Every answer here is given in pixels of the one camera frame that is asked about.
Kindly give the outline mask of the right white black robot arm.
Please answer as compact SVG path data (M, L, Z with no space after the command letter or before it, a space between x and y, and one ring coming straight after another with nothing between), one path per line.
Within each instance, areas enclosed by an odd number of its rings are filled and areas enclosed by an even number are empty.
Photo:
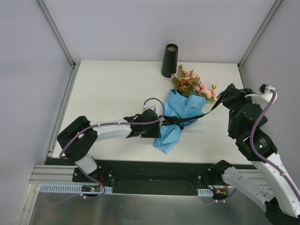
M218 95L217 107L229 109L228 135L240 153L258 170L268 184L262 187L241 174L232 164L221 160L201 178L207 187L227 184L251 199L273 225L300 223L300 191L286 171L277 147L261 130L266 112L277 98L274 87L263 84L260 93L237 89L230 84Z

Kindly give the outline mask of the pink orange flower bunch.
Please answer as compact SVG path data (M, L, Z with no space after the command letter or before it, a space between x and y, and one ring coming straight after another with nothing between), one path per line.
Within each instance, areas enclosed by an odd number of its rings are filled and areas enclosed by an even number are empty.
M210 103L215 103L218 99L215 83L210 85L203 83L198 74L195 74L193 70L185 69L182 64L178 65L177 71L171 75L170 81L174 91L183 97L200 96Z

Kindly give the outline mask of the blue wrapping paper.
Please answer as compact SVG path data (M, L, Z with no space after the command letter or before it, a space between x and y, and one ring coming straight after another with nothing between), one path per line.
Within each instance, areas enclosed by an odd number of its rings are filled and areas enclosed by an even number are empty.
M171 90L165 101L165 120L182 119L203 115L202 109L207 100L204 97L190 95L184 97L175 90ZM171 125L162 125L161 137L156 138L153 147L167 154L173 146L180 141L180 136L185 127L190 126L197 120L175 122Z

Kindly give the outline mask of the black gold-lettered ribbon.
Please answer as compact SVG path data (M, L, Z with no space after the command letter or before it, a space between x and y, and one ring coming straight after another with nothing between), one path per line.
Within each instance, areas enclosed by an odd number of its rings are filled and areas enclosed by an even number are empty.
M181 94L171 90L165 102L165 115L161 125L177 125L180 129L183 129L210 113L202 112L202 108L206 103L207 100L203 97L193 95L183 97Z

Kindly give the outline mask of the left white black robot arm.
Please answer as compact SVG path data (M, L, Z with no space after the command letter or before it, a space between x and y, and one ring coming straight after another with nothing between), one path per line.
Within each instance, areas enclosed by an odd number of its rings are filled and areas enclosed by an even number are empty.
M92 123L85 116L80 116L57 136L57 141L62 148L61 155L81 168L82 175L88 182L95 182L99 177L98 165L89 154L95 142L138 136L159 138L159 119L152 109L113 122Z

